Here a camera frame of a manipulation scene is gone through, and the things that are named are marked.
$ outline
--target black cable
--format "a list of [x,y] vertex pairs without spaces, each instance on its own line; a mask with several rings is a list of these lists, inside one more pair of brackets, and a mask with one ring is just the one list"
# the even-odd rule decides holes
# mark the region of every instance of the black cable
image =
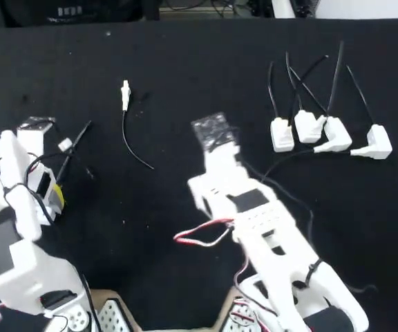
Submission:
[[373,284],[366,285],[363,288],[355,288],[348,284],[345,284],[345,286],[346,286],[346,288],[348,288],[348,290],[351,293],[354,293],[354,294],[363,294],[363,293],[367,292],[368,290],[374,291],[374,292],[379,292],[379,289],[376,287],[376,285],[373,285]]
[[140,163],[142,163],[143,165],[147,166],[149,169],[155,169],[153,166],[151,166],[150,164],[146,163],[145,161],[143,161],[134,151],[133,149],[131,149],[131,146],[129,144],[129,142],[127,141],[127,137],[125,135],[125,124],[126,124],[126,114],[128,113],[128,111],[123,111],[122,112],[122,139],[125,143],[125,146],[127,147],[128,151],[131,153],[131,155],[133,157],[135,157],[135,159],[137,161],[139,161]]
[[[80,131],[80,133],[78,134],[78,136],[76,137],[75,141],[73,142],[71,148],[68,150],[70,153],[75,153],[76,147],[79,144],[81,138],[84,136],[84,134],[87,132],[87,130],[91,127],[91,120],[88,121],[86,123],[86,125],[84,126],[84,128]],[[58,175],[56,176],[56,183],[61,183],[61,180],[67,170],[67,167],[70,163],[71,160],[71,156],[67,156],[66,159],[64,160],[64,162],[62,163],[61,168],[59,169]]]
[[75,154],[71,154],[68,152],[57,152],[54,154],[43,154],[42,156],[39,156],[38,158],[34,159],[29,166],[27,166],[26,168],[26,172],[24,173],[24,183],[28,184],[28,175],[31,173],[32,168],[39,162],[46,160],[46,159],[51,159],[54,157],[58,157],[58,156],[70,156],[70,157],[74,157],[76,159],[77,162],[79,162],[81,164],[81,166],[86,170],[86,173],[88,174],[88,176],[90,176],[92,178],[92,180],[95,178],[95,176],[93,175],[93,173],[91,172],[91,170],[85,166],[81,159],[79,159],[79,157]]
[[356,86],[356,89],[359,92],[360,98],[362,98],[363,105],[365,105],[366,113],[368,113],[368,116],[370,117],[371,122],[373,124],[376,123],[371,115],[370,107],[368,106],[368,103],[366,102],[365,96],[363,95],[362,89],[360,89],[360,86],[356,80],[356,77],[354,76],[351,68],[348,65],[346,65],[346,68],[348,69],[348,72],[350,73],[352,81],[354,82],[354,85]]
[[[293,91],[295,91],[296,83],[294,83],[293,77],[291,75],[290,54],[288,52],[285,52],[285,65],[287,67],[288,79],[290,80]],[[296,92],[296,96],[297,96],[299,109],[303,109],[302,98],[301,98],[301,95],[299,94],[299,92]]]
[[223,14],[223,12],[220,12],[220,11],[219,11],[219,9],[216,7],[214,1],[215,1],[215,0],[210,0],[211,6],[212,6],[212,7],[214,8],[214,10],[218,13],[218,15],[220,16],[220,18],[223,19],[223,18],[224,18],[224,14]]
[[290,155],[280,159],[277,163],[273,163],[273,165],[271,165],[269,167],[269,169],[265,172],[265,174],[263,174],[262,179],[260,180],[260,183],[263,183],[265,181],[265,179],[269,176],[269,174],[272,173],[278,166],[282,165],[285,161],[293,159],[297,156],[302,156],[303,154],[313,154],[313,153],[314,153],[313,149],[303,150],[303,151],[295,152],[293,154],[290,154]]
[[165,3],[167,4],[167,7],[170,8],[171,10],[173,10],[173,11],[175,11],[175,12],[179,12],[179,11],[181,11],[181,10],[188,10],[188,9],[193,9],[193,8],[200,7],[201,5],[203,5],[204,3],[206,3],[207,1],[208,1],[208,0],[202,0],[202,1],[200,1],[200,2],[198,2],[198,3],[196,3],[196,4],[194,4],[194,5],[187,6],[187,7],[179,7],[179,8],[173,7],[173,6],[170,4],[169,0],[165,0]]
[[64,332],[65,331],[65,329],[67,329],[67,326],[68,326],[68,318],[66,317],[66,316],[63,316],[63,315],[53,315],[53,317],[62,317],[62,318],[65,318],[66,319],[66,325],[62,328],[62,330],[60,331],[60,332]]
[[339,75],[340,75],[342,59],[343,59],[343,44],[344,44],[343,41],[341,41],[340,45],[339,45],[339,54],[337,55],[336,70],[334,71],[334,76],[332,77],[330,101],[328,102],[328,107],[326,109],[327,114],[330,114],[330,112],[331,112],[331,108],[332,108],[332,105],[334,102],[334,97],[336,95],[337,82],[339,81]]
[[243,251],[243,253],[244,253],[245,260],[244,260],[244,263],[243,263],[242,267],[239,269],[238,272],[236,272],[236,274],[235,274],[234,277],[233,277],[233,285],[234,285],[234,288],[236,288],[236,289],[239,291],[239,293],[242,294],[243,297],[247,298],[249,301],[251,301],[251,302],[257,304],[257,305],[260,306],[263,310],[268,311],[269,313],[272,313],[273,315],[277,316],[277,313],[276,313],[275,311],[273,311],[272,309],[270,309],[270,308],[268,308],[268,307],[262,305],[261,303],[257,302],[254,298],[250,297],[247,293],[245,293],[242,289],[240,289],[238,279],[239,279],[239,276],[240,276],[245,270],[247,270],[248,262],[249,262],[249,261],[248,261],[247,253],[245,252],[245,249],[244,249],[242,246],[240,246],[240,247],[242,248],[242,251]]
[[276,101],[274,100],[274,95],[273,95],[273,69],[274,69],[274,61],[271,61],[269,63],[269,67],[268,67],[267,87],[268,87],[269,98],[273,105],[274,116],[276,118],[278,118],[279,112],[278,112]]
[[288,121],[289,123],[291,123],[294,112],[293,112],[293,108],[294,108],[294,103],[296,101],[296,96],[297,93],[302,85],[302,83],[304,83],[304,81],[306,80],[306,78],[311,74],[311,72],[324,60],[326,60],[328,58],[327,55],[323,55],[322,57],[318,58],[315,62],[312,63],[312,65],[306,70],[306,72],[304,72],[304,74],[302,75],[302,78],[300,79],[299,82],[297,82],[296,84],[296,88],[293,91],[293,95],[291,98],[291,106],[290,106],[290,111],[288,112]]
[[310,88],[308,88],[308,85],[301,81],[301,78],[297,75],[296,71],[292,67],[290,69],[292,74],[296,78],[297,82],[300,82],[301,86],[303,86],[303,88],[307,91],[307,93],[310,95],[310,97],[313,99],[316,105],[326,114],[326,108],[322,105],[319,99],[316,98],[316,96],[313,94]]
[[310,266],[308,267],[308,274],[305,278],[305,285],[307,287],[310,287],[311,277],[314,274],[314,272],[316,272],[317,268],[319,268],[319,265],[321,265],[322,263],[323,263],[322,258],[318,258],[316,263],[310,264]]

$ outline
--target black fabric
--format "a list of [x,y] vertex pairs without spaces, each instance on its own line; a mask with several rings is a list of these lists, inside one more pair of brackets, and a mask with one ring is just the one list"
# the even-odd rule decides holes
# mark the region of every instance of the black fabric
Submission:
[[[276,98],[286,115],[285,50],[299,74],[320,55],[331,55],[308,80],[326,102],[341,39],[344,59],[394,152],[380,161],[307,156],[272,176],[314,209],[321,258],[345,282],[379,288],[377,294],[357,295],[371,331],[398,331],[398,21],[223,20],[0,30],[0,130],[30,115],[54,116],[74,138],[93,121],[78,153],[96,169],[97,181],[72,166],[63,188],[67,206],[57,222],[65,245],[49,228],[41,244],[74,261],[91,288],[117,291],[144,329],[211,326],[243,258],[230,238],[207,249],[172,241],[175,233],[206,220],[187,187],[189,178],[204,172],[190,122],[224,111],[229,124],[240,127],[244,159],[266,170],[281,157],[269,135],[269,62],[278,61]],[[154,171],[122,143],[123,79],[134,99],[129,141]],[[341,116],[354,147],[366,142],[370,123],[345,70],[333,115]],[[58,141],[50,133],[47,140],[53,139]],[[304,230],[305,211],[285,202]],[[0,331],[15,331],[9,318]]]

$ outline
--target white connector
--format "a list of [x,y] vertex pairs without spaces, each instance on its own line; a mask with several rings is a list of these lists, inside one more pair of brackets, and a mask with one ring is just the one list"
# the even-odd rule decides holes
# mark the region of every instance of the white connector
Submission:
[[271,139],[275,152],[287,152],[294,148],[294,139],[288,120],[275,118],[271,121]]
[[124,80],[124,85],[121,88],[121,93],[122,93],[122,110],[123,111],[128,111],[129,110],[130,95],[131,95],[129,81]]
[[315,143],[320,140],[325,121],[325,116],[316,120],[313,113],[301,109],[294,117],[298,140],[302,143]]
[[70,149],[72,145],[73,145],[72,140],[66,137],[62,142],[58,144],[58,147],[62,152],[65,152],[68,149]]
[[339,152],[346,150],[352,144],[350,134],[346,131],[345,126],[339,118],[328,116],[324,126],[325,135],[328,142],[314,148],[314,153],[319,152]]
[[387,159],[392,152],[392,145],[385,127],[380,124],[373,124],[366,137],[368,146],[351,150],[351,156]]

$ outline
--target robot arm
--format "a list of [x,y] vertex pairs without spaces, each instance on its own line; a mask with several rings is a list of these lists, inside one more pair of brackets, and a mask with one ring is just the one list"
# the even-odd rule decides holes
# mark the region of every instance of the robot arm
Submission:
[[[326,310],[330,303],[348,321],[344,331],[366,331],[366,314],[339,276],[319,260],[273,189],[250,178],[238,162],[239,148],[232,133],[228,134],[224,115],[195,121],[193,129],[204,149],[206,168],[205,174],[188,181],[196,207],[212,219],[234,219],[234,241],[243,247],[258,273],[257,282],[267,290],[267,297],[258,292],[257,298],[277,313],[272,317],[259,311],[269,327],[281,328],[275,331],[311,331],[308,319],[332,315],[333,311]],[[316,262],[317,268],[308,274]],[[294,282],[304,284],[304,289],[294,287]],[[241,287],[256,297],[254,287],[250,288],[253,285],[245,280]],[[303,298],[300,305],[295,304],[299,295]]]
[[[0,300],[8,308],[31,315],[73,317],[72,327],[82,331],[93,321],[89,318],[92,312],[86,285],[68,261],[48,255],[35,244],[41,237],[44,213],[26,186],[18,185],[24,183],[30,162],[31,157],[13,132],[3,131],[0,136],[0,211],[10,204],[16,218],[0,223]],[[62,201],[53,198],[55,183],[53,172],[38,163],[29,174],[27,184],[43,199],[48,213],[53,216],[64,206]]]

